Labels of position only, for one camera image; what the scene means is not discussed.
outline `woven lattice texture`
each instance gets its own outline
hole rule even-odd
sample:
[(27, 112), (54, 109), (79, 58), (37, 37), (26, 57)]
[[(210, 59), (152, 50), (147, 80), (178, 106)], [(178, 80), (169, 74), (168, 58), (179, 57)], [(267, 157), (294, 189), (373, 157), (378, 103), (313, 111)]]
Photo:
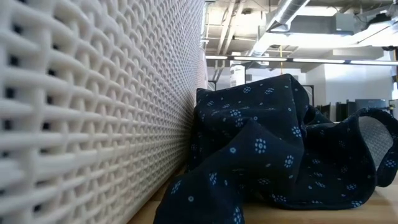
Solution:
[(387, 128), (377, 119), (369, 116), (359, 117), (359, 130), (369, 151), (376, 169), (393, 145), (393, 139)]
[(182, 162), (203, 1), (0, 1), (0, 223), (126, 223)]
[(203, 49), (199, 51), (199, 67), (197, 75), (197, 88), (207, 89), (208, 76), (207, 76), (207, 63), (206, 63), (206, 52)]

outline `navy blue fabric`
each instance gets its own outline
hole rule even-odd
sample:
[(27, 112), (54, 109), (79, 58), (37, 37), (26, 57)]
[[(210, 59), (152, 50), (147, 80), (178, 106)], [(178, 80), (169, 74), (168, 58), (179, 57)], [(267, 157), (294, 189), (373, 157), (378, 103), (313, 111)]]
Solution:
[[(396, 175), (394, 118), (366, 108), (333, 124), (291, 75), (199, 89), (197, 102), (187, 173), (169, 185), (155, 224), (241, 224), (242, 204), (253, 199), (295, 210), (354, 208)], [(377, 171), (360, 116), (379, 120), (394, 138)]]

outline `wooden surface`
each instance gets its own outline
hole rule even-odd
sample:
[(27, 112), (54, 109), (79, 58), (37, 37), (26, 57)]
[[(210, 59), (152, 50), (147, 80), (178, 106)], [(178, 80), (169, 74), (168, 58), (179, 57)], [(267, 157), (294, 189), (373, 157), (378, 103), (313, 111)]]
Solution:
[[(156, 208), (166, 191), (167, 181), (128, 224), (152, 224)], [(245, 204), (246, 224), (398, 224), (398, 180), (386, 188), (376, 187), (372, 197), (361, 207), (342, 211), (287, 211), (264, 204)]]

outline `exposed ceiling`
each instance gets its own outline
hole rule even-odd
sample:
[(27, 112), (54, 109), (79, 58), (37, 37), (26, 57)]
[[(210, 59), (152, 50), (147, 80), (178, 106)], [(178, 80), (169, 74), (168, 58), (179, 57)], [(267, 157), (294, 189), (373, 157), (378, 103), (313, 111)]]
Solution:
[[(226, 18), (227, 10), (230, 1), (234, 0), (217, 0), (210, 4), (207, 9), (206, 18), (206, 38), (208, 43), (206, 45), (206, 54), (215, 55), (220, 41), (221, 32), (223, 30), (223, 19)], [(265, 15), (277, 9), (279, 0), (243, 0), (243, 9), (250, 9), (249, 14), (233, 14), (233, 19), (236, 18), (236, 29), (234, 32), (234, 39), (228, 47), (227, 54), (232, 52), (245, 52), (251, 50), (257, 41), (259, 33), (259, 26), (264, 26)], [(338, 10), (351, 5), (347, 13), (366, 12), (371, 9), (376, 9), (389, 4), (391, 0), (311, 0), (307, 6), (299, 11), (299, 15), (304, 16), (333, 16)], [(328, 55), (333, 50), (331, 48), (298, 48), (292, 45), (283, 45), (280, 48), (269, 47), (267, 54), (270, 57), (280, 57), (282, 50), (283, 57), (322, 57)], [(279, 63), (270, 63), (270, 68), (279, 67)], [(289, 68), (302, 68), (303, 64), (290, 63)]]

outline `ceiling light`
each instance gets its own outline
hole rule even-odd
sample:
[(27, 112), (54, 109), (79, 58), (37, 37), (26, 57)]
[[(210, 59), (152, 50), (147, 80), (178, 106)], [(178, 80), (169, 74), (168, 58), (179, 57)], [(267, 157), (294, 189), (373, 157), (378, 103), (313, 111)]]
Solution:
[(213, 60), (226, 60), (228, 57), (227, 56), (206, 56), (206, 59), (213, 59)]
[(354, 64), (354, 65), (397, 65), (398, 66), (398, 62), (377, 61), (377, 60), (352, 60), (351, 64)]
[(234, 60), (260, 61), (260, 62), (285, 62), (286, 58), (270, 58), (270, 57), (234, 57)]
[(298, 16), (334, 16), (336, 10), (340, 10), (341, 7), (326, 7), (326, 6), (305, 6), (301, 8), (297, 15)]
[(345, 60), (333, 59), (311, 59), (311, 58), (294, 58), (294, 62), (310, 62), (310, 63), (344, 63)]
[(344, 37), (345, 35), (339, 34), (290, 34), (281, 45), (291, 45), (312, 49), (332, 49), (346, 45)]

